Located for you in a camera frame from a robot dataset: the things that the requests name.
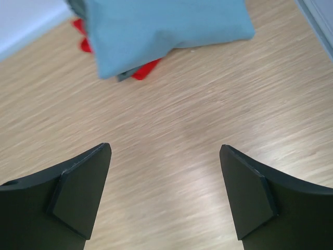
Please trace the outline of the blue-grey t shirt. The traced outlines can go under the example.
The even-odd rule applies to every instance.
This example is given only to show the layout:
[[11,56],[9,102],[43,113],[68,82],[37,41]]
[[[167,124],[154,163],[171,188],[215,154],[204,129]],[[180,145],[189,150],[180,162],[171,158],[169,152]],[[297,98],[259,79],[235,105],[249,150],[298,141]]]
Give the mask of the blue-grey t shirt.
[[249,40],[244,1],[86,1],[88,41],[100,78],[117,76],[175,48]]

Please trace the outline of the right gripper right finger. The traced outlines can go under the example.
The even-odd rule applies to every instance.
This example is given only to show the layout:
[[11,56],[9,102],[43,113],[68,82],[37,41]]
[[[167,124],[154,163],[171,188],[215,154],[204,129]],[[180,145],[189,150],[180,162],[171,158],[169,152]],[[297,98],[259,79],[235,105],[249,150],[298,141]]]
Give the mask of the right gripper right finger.
[[230,145],[220,162],[244,249],[332,249],[332,189],[260,163]]

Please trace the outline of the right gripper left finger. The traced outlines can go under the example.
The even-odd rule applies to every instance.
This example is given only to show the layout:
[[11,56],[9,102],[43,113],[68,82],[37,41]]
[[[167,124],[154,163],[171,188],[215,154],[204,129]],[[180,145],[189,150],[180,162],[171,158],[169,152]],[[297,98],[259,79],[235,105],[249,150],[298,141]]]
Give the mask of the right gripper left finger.
[[101,143],[1,185],[1,249],[83,249],[91,238],[111,160]]

